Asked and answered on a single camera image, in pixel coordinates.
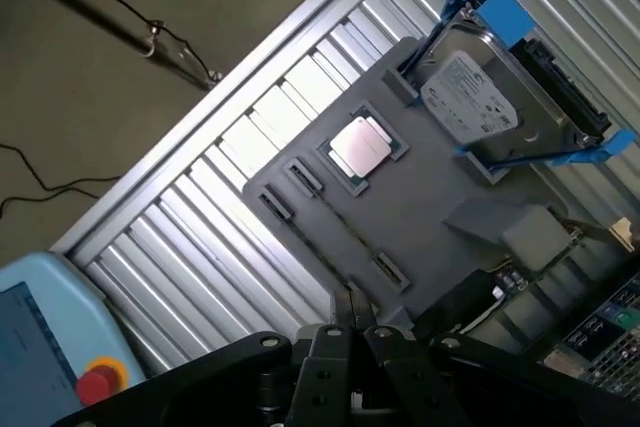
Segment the graphics card with green board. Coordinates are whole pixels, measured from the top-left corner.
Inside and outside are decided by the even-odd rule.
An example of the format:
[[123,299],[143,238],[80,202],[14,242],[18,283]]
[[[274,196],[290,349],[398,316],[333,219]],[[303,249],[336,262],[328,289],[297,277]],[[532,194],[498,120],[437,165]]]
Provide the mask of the graphics card with green board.
[[559,317],[570,306],[586,297],[587,292],[611,273],[611,267],[584,268],[582,250],[586,241],[597,241],[623,249],[628,254],[640,252],[640,224],[634,225],[623,217],[609,227],[590,224],[566,217],[554,221],[564,229],[566,241],[552,249],[553,256],[539,271],[527,267],[513,254],[489,272],[495,286],[492,295],[496,302],[469,325],[459,328],[467,334],[502,311],[513,300],[528,292],[550,315]]

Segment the grey printed parts rack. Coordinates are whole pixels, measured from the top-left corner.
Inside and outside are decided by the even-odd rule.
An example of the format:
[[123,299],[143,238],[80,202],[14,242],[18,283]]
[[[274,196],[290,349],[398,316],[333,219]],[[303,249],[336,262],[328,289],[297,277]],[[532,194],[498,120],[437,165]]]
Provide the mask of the grey printed parts rack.
[[[492,174],[459,156],[416,103],[397,67],[416,47],[384,54],[243,187],[242,198],[313,278],[359,290],[386,320],[412,322],[475,272],[513,254],[534,271],[567,239],[566,210],[530,168]],[[365,178],[348,177],[329,142],[372,116],[392,153]]]

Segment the green circuit board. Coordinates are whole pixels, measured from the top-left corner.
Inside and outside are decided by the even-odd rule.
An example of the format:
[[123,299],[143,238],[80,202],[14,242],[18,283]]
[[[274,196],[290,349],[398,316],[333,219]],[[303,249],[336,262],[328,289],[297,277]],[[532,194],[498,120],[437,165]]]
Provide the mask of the green circuit board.
[[640,273],[617,288],[539,363],[640,403]]

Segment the silver CPU chip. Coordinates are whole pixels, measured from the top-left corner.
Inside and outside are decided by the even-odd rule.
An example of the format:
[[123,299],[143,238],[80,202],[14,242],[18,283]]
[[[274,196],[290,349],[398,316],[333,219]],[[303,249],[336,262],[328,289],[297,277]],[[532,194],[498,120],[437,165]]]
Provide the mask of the silver CPU chip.
[[372,116],[358,116],[330,142],[329,158],[350,178],[365,178],[392,153],[392,138]]

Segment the light blue teach pendant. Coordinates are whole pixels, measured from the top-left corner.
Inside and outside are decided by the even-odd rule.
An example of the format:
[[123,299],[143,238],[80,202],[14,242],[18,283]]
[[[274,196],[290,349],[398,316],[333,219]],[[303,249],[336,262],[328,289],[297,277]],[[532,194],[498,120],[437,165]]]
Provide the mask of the light blue teach pendant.
[[0,427],[51,427],[145,379],[78,269],[50,252],[0,266]]

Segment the silver hard disk drive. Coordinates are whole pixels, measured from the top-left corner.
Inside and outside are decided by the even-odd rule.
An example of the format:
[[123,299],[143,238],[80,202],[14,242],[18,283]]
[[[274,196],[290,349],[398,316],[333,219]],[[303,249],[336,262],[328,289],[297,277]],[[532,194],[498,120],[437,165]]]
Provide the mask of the silver hard disk drive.
[[595,147],[611,125],[544,42],[506,49],[470,21],[443,27],[410,72],[427,110],[487,165]]

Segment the blue plastic disk carrier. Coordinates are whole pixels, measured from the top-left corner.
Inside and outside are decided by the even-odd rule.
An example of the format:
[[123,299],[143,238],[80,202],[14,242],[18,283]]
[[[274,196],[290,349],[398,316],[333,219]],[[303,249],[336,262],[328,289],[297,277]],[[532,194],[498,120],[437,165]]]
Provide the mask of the blue plastic disk carrier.
[[[428,36],[420,40],[416,50],[398,67],[399,74],[416,90],[418,99],[424,107],[424,102],[420,97],[420,89],[414,81],[410,70],[424,55],[427,47],[433,39],[437,37],[441,29],[448,23],[456,20],[470,21],[487,29],[506,49],[511,48],[521,39],[537,39],[532,35],[535,27],[533,19],[517,0],[446,0],[440,12],[439,21],[433,30]],[[606,132],[604,134],[603,141],[599,145],[582,151],[552,157],[505,162],[495,165],[484,164],[471,151],[465,149],[448,132],[447,133],[456,142],[456,150],[459,155],[470,154],[485,168],[494,170],[536,163],[545,163],[554,166],[578,163],[604,163],[610,158],[622,154],[635,141],[634,133],[625,129],[620,129],[612,135],[608,135]]]

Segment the dark metal stand pole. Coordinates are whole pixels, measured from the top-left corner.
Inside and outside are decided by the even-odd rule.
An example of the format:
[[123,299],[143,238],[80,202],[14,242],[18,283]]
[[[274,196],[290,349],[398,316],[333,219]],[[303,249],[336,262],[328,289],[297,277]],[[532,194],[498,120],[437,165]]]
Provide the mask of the dark metal stand pole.
[[130,47],[148,62],[163,68],[200,90],[209,91],[222,80],[222,74],[209,69],[186,39],[171,31],[163,21],[145,17],[124,0],[112,1],[126,8],[145,25],[147,28],[146,36],[136,35],[89,0],[54,1]]

